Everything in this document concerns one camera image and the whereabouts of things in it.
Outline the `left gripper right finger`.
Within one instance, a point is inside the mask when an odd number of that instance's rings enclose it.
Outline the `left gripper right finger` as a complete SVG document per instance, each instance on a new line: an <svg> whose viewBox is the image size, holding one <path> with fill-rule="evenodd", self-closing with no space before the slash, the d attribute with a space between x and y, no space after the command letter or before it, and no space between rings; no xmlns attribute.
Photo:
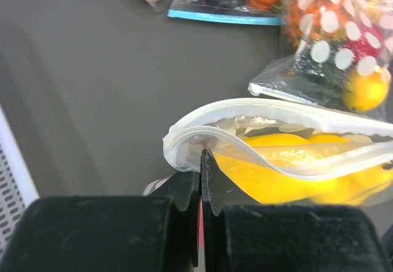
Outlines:
<svg viewBox="0 0 393 272"><path fill-rule="evenodd" d="M392 231L339 205L263 205L201 156L207 271L391 271Z"/></svg>

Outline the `polka dot zip bag front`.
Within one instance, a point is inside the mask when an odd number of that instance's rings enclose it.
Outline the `polka dot zip bag front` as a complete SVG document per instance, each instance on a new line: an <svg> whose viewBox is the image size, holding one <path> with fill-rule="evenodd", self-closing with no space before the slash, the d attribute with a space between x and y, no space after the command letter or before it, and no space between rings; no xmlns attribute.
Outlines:
<svg viewBox="0 0 393 272"><path fill-rule="evenodd" d="M234 98L199 107L169 128L165 160L200 171L202 152L263 204L371 206L392 198L392 125L289 101Z"/></svg>

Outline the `yellow fake mango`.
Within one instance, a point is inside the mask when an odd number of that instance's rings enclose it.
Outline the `yellow fake mango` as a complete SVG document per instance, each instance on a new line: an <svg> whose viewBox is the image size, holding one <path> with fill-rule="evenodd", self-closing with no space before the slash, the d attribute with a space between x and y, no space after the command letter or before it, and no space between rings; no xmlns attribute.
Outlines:
<svg viewBox="0 0 393 272"><path fill-rule="evenodd" d="M374 166L331 181L306 182L303 197L313 203L361 205L392 183L392 163Z"/></svg>
<svg viewBox="0 0 393 272"><path fill-rule="evenodd" d="M327 155L309 140L294 134L268 134L244 139L244 142L276 166L297 166L320 160ZM214 154L221 171L242 191L262 204L281 204L303 200L306 181L283 175L271 168L262 167Z"/></svg>

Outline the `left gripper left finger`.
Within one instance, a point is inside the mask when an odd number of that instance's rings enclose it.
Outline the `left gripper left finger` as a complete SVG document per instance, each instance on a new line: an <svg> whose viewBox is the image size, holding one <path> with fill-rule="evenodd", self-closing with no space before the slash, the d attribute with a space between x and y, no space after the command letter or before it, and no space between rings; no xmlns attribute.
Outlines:
<svg viewBox="0 0 393 272"><path fill-rule="evenodd" d="M176 173L147 196L53 196L33 202L2 271L192 271L200 175Z"/></svg>

